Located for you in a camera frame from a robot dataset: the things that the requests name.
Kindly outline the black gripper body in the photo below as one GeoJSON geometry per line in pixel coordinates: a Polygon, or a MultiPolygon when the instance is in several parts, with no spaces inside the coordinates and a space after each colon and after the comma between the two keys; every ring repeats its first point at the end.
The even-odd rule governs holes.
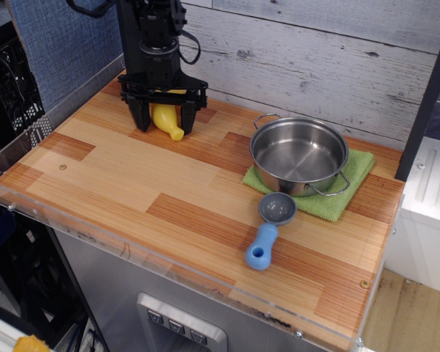
{"type": "Polygon", "coordinates": [[[160,103],[181,106],[192,103],[196,109],[208,104],[208,83],[187,76],[180,66],[179,45],[164,48],[140,45],[139,67],[119,76],[122,100],[126,103],[160,103]]]}

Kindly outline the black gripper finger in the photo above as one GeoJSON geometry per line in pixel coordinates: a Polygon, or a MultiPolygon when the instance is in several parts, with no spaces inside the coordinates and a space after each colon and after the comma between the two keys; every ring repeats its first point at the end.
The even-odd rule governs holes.
{"type": "Polygon", "coordinates": [[[195,102],[186,102],[180,107],[181,113],[181,129],[184,134],[190,134],[192,132],[195,117],[197,114],[197,106],[195,102]]]}
{"type": "Polygon", "coordinates": [[[129,98],[127,103],[136,127],[142,132],[146,132],[150,125],[149,103],[134,98],[129,98]]]}

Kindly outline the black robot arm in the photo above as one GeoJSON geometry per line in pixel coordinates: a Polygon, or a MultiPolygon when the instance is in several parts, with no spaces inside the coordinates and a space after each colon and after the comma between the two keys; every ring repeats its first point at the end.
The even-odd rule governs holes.
{"type": "Polygon", "coordinates": [[[197,112],[208,104],[208,83],[187,76],[179,37],[199,41],[183,30],[186,9],[180,1],[117,1],[126,73],[118,77],[121,97],[136,126],[149,127],[153,104],[180,107],[180,128],[190,134],[197,112]]]}

